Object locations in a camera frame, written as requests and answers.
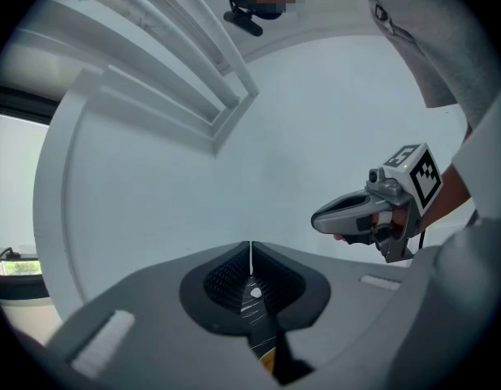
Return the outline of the person's right forearm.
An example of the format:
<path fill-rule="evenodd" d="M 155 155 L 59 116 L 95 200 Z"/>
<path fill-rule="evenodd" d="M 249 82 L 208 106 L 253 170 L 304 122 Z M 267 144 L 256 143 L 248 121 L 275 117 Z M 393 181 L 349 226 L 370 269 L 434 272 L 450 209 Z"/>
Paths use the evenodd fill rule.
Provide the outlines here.
<path fill-rule="evenodd" d="M 423 216 L 420 233 L 424 232 L 431 224 L 462 206 L 471 197 L 460 174 L 452 164 L 442 174 L 442 178 L 443 187 Z"/>

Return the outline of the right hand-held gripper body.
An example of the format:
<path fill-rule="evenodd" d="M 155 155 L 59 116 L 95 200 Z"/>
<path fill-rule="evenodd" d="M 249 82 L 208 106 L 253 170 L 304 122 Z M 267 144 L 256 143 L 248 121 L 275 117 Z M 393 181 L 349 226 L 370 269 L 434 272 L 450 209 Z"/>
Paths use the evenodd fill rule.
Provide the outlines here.
<path fill-rule="evenodd" d="M 426 143 L 404 145 L 369 171 L 366 190 L 383 199 L 390 212 L 406 212 L 400 229 L 383 218 L 373 228 L 372 238 L 386 262 L 412 258 L 408 241 L 419 232 L 422 217 L 442 187 L 440 171 Z"/>

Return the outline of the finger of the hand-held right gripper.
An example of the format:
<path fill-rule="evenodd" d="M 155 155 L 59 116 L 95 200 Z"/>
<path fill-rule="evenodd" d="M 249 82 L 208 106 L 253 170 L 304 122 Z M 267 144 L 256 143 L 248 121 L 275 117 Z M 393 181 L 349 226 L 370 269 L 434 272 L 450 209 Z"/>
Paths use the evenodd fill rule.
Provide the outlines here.
<path fill-rule="evenodd" d="M 338 210 L 324 210 L 313 215 L 312 227 L 324 234 L 364 234 L 374 226 L 373 216 L 390 211 L 387 201 L 368 201 Z"/>
<path fill-rule="evenodd" d="M 329 207 L 357 207 L 369 202 L 369 191 L 362 189 L 331 201 Z"/>

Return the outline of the dark framed window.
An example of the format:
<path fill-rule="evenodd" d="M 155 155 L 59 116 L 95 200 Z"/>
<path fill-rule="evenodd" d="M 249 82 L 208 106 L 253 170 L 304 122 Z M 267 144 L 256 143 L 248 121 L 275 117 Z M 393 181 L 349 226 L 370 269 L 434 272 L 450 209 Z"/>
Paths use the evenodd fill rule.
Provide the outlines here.
<path fill-rule="evenodd" d="M 0 115 L 22 119 L 34 124 L 50 124 L 58 102 L 46 97 L 26 93 L 18 89 L 10 89 L 0 85 Z M 16 246 L 0 247 L 0 253 L 11 247 L 21 254 L 20 260 L 2 260 L 4 267 L 7 263 L 29 266 L 26 271 L 17 271 L 12 274 L 0 275 L 0 300 L 25 301 L 47 298 L 49 293 L 41 273 L 35 273 L 31 265 L 38 263 L 34 252 L 20 252 Z"/>

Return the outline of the yellow tray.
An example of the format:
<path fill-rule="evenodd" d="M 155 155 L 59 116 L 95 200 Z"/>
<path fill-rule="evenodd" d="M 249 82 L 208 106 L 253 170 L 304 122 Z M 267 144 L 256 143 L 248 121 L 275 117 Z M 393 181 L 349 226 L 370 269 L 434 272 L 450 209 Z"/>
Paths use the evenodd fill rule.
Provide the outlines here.
<path fill-rule="evenodd" d="M 269 372 L 271 375 L 274 374 L 274 365 L 275 365 L 275 356 L 276 356 L 276 347 L 273 347 L 266 353 L 264 353 L 259 361 L 261 365 L 265 368 L 267 372 Z"/>

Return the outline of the person's right hand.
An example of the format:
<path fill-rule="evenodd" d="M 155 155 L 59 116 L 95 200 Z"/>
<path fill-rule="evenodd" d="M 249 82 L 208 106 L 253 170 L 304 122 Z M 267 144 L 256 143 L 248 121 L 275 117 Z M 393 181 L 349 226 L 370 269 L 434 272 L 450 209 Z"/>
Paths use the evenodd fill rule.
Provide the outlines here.
<path fill-rule="evenodd" d="M 392 227 L 402 228 L 405 224 L 406 218 L 407 212 L 404 208 L 395 208 L 394 210 L 373 214 L 369 217 L 369 221 L 372 227 L 389 223 Z M 333 238 L 336 241 L 345 241 L 349 245 L 356 243 L 356 241 L 352 240 L 350 236 L 334 234 Z"/>

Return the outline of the person's grey shirt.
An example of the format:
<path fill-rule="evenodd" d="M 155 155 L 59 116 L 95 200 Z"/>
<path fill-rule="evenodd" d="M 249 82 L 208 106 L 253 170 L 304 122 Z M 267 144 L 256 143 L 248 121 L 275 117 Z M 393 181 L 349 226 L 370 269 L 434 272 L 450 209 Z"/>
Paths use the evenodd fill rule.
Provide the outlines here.
<path fill-rule="evenodd" d="M 413 74 L 425 106 L 459 105 L 475 128 L 501 89 L 501 58 L 463 0 L 367 0 Z"/>

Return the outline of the white roller blind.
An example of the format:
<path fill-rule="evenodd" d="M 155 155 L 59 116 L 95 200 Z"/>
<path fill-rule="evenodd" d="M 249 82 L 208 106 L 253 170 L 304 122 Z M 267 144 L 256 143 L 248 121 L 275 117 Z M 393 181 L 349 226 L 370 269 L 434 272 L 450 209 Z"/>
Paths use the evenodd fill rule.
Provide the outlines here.
<path fill-rule="evenodd" d="M 0 115 L 0 252 L 35 254 L 34 181 L 48 127 Z"/>

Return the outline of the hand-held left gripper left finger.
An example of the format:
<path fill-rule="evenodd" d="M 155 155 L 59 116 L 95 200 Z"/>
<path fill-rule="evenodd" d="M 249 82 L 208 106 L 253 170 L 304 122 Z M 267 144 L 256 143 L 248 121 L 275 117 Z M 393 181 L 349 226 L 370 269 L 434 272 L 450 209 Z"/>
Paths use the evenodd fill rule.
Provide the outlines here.
<path fill-rule="evenodd" d="M 128 275 L 77 310 L 47 345 L 64 390 L 277 390 L 240 309 L 247 242 Z"/>

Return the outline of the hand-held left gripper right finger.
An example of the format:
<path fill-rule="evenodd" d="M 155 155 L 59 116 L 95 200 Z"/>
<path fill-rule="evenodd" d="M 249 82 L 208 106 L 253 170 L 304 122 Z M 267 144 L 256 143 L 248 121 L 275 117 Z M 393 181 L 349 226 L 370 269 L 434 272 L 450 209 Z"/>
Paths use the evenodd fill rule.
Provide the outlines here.
<path fill-rule="evenodd" d="M 257 241 L 252 243 L 252 266 L 278 335 L 277 372 L 271 375 L 256 366 L 251 390 L 279 390 L 340 355 L 387 307 L 410 267 L 354 262 Z"/>

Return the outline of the black marble round table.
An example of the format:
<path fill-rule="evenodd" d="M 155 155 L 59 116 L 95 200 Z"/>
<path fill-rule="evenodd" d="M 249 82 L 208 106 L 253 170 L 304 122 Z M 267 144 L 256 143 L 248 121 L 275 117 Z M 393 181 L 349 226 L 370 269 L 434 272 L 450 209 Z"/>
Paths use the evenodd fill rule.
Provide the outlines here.
<path fill-rule="evenodd" d="M 253 288 L 261 286 L 256 278 L 251 275 L 246 283 L 240 307 L 240 315 L 249 326 L 250 335 L 248 345 L 258 359 L 277 344 L 277 325 L 275 317 L 266 308 L 264 294 L 256 299 L 250 296 Z"/>

